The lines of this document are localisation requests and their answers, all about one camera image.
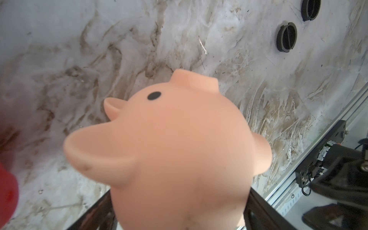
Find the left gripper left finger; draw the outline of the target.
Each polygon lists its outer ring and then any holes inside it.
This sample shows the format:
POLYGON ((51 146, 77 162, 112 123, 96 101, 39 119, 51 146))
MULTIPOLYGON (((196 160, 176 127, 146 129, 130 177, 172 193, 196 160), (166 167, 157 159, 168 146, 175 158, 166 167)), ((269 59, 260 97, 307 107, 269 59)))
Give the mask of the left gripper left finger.
POLYGON ((67 230, 116 230, 117 218, 108 190, 67 230))

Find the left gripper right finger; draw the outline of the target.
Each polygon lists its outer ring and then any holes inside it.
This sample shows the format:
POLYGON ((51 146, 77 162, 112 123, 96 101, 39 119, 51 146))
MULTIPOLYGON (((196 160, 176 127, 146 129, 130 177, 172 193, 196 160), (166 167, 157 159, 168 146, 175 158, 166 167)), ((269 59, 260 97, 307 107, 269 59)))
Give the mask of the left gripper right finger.
POLYGON ((296 230, 251 188, 243 212, 247 230, 296 230))

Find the red piggy bank back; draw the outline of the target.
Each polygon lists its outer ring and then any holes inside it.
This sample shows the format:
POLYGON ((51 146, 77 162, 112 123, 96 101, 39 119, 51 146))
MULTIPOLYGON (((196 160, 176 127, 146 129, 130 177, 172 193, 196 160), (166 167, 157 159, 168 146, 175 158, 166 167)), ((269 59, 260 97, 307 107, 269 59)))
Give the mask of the red piggy bank back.
POLYGON ((1 228, 13 216, 19 200, 19 187, 16 177, 1 164, 1 228))

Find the pink piggy bank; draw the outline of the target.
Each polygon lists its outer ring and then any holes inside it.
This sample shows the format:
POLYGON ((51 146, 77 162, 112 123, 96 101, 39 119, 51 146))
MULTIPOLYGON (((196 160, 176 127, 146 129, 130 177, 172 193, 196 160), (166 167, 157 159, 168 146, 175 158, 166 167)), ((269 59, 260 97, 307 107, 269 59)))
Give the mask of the pink piggy bank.
POLYGON ((237 227, 272 150, 216 78, 178 69, 103 106, 109 122, 76 130, 63 148, 77 171, 110 186, 124 230, 237 227))

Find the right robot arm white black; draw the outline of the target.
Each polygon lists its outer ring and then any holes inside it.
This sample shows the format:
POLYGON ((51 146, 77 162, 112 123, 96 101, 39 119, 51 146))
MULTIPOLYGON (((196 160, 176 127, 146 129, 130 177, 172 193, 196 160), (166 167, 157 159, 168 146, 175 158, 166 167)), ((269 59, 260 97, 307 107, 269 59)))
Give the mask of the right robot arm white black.
POLYGON ((366 230, 368 228, 368 140, 361 139, 362 148, 351 149, 338 144, 327 151, 321 176, 310 189, 335 204, 315 207, 302 216, 313 230, 366 230))

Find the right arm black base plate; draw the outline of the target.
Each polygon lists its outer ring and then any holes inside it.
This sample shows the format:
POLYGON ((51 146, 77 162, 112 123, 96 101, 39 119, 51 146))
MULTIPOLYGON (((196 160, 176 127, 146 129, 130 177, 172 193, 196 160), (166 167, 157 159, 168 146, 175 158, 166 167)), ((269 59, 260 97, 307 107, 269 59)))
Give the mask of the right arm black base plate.
POLYGON ((295 170, 296 183, 303 188, 317 174, 327 151, 345 138, 346 121, 339 120, 309 152, 295 170))

